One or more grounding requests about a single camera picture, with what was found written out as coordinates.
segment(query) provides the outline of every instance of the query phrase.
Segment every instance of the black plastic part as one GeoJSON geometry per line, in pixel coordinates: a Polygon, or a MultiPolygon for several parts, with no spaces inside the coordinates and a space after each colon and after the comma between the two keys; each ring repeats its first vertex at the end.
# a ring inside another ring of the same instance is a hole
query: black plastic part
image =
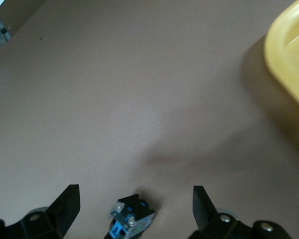
{"type": "Polygon", "coordinates": [[[217,214],[217,210],[203,186],[194,186],[193,213],[200,231],[204,230],[209,221],[217,214]]]}
{"type": "Polygon", "coordinates": [[[125,204],[121,214],[126,217],[128,214],[133,213],[136,221],[155,213],[154,210],[149,209],[149,205],[144,200],[140,199],[138,194],[121,198],[118,201],[125,204]]]}
{"type": "Polygon", "coordinates": [[[285,229],[274,222],[257,221],[254,223],[253,228],[254,235],[261,239],[292,239],[290,235],[288,235],[288,233],[285,231],[285,229]],[[273,230],[269,232],[263,229],[261,226],[263,223],[270,225],[273,230]]]}
{"type": "Polygon", "coordinates": [[[45,212],[30,213],[6,228],[0,220],[0,239],[62,239],[79,211],[79,185],[69,185],[45,212]]]}
{"type": "Polygon", "coordinates": [[[189,239],[292,239],[277,223],[257,221],[251,228],[229,214],[217,213],[202,186],[194,186],[193,213],[199,230],[189,239]]]}
{"type": "Polygon", "coordinates": [[[106,233],[106,235],[105,235],[104,239],[112,239],[112,237],[110,236],[110,234],[109,234],[109,233],[106,233]]]}

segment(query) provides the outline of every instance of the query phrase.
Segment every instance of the yellow container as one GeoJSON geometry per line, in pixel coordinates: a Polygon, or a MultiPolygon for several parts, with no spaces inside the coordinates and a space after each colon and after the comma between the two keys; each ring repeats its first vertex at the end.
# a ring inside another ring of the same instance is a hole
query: yellow container
{"type": "Polygon", "coordinates": [[[264,55],[270,72],[299,104],[299,0],[274,21],[264,55]]]}

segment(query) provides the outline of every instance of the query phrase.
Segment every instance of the beige floor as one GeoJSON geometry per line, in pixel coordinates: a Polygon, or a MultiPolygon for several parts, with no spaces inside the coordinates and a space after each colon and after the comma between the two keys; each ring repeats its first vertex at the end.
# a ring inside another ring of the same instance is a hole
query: beige floor
{"type": "Polygon", "coordinates": [[[0,218],[78,183],[67,239],[103,238],[134,192],[159,208],[144,239],[185,239],[203,185],[247,225],[299,239],[299,153],[242,77],[292,2],[48,0],[0,49],[0,218]]]}

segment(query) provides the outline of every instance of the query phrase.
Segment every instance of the yellow plastic bin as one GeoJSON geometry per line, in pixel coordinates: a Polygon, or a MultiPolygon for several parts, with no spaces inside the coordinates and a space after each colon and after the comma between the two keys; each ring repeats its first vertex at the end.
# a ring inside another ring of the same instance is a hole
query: yellow plastic bin
{"type": "Polygon", "coordinates": [[[271,73],[299,103],[299,0],[274,21],[264,53],[271,73]]]}
{"type": "Polygon", "coordinates": [[[299,150],[299,0],[248,50],[242,75],[267,115],[299,150]]]}

